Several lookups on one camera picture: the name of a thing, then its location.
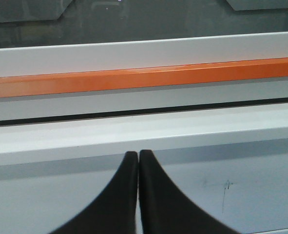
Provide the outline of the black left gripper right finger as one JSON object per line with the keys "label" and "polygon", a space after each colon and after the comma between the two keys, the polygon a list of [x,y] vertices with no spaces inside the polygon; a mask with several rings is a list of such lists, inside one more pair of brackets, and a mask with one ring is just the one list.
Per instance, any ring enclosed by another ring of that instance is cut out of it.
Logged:
{"label": "black left gripper right finger", "polygon": [[145,234],[234,234],[188,199],[151,150],[139,155],[139,203]]}

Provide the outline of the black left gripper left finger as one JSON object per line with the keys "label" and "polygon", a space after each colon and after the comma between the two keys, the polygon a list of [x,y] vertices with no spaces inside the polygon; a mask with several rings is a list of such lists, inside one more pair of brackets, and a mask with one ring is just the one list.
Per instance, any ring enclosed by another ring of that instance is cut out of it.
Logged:
{"label": "black left gripper left finger", "polygon": [[54,234],[134,234],[137,203],[138,156],[126,152],[117,172],[83,211]]}

